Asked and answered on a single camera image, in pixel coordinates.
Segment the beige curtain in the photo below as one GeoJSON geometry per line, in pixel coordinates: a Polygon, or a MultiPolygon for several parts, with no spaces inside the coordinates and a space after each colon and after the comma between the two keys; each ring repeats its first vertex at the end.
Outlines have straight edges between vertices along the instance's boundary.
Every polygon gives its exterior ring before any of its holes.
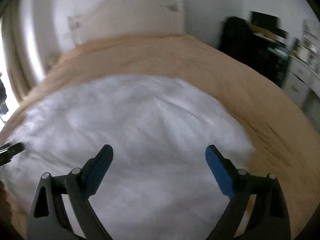
{"type": "Polygon", "coordinates": [[[46,77],[37,46],[32,0],[11,0],[1,17],[4,60],[18,102],[46,77]]]}

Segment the white bed headboard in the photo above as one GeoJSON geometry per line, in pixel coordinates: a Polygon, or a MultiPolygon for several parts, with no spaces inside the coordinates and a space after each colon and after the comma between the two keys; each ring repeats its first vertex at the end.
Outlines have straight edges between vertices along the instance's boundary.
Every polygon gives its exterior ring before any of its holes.
{"type": "Polygon", "coordinates": [[[102,0],[68,18],[74,45],[125,34],[182,34],[184,3],[166,0],[102,0]]]}

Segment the black shelf unit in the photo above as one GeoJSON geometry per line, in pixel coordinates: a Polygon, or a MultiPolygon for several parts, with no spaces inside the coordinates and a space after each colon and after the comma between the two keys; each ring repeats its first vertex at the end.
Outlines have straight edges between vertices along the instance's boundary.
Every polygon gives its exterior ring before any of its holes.
{"type": "Polygon", "coordinates": [[[249,21],[230,16],[222,22],[217,49],[281,87],[289,65],[288,37],[280,18],[251,11],[249,21]]]}

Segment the white drawer cabinet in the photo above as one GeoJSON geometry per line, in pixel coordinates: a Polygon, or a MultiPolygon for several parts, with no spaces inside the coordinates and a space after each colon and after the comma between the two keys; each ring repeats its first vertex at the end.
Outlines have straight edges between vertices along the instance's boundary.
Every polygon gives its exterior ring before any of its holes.
{"type": "Polygon", "coordinates": [[[290,51],[283,91],[319,127],[319,23],[304,20],[302,39],[290,51]]]}

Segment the mustard yellow bedspread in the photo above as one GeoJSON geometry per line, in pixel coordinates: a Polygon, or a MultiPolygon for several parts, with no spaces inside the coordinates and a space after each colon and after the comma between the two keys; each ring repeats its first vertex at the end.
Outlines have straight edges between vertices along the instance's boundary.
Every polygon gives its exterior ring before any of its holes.
{"type": "Polygon", "coordinates": [[[176,77],[219,100],[253,141],[249,170],[278,176],[292,236],[319,239],[319,227],[303,232],[319,209],[319,134],[274,83],[190,35],[121,35],[75,47],[21,103],[1,131],[1,142],[49,94],[118,74],[176,77]]]}

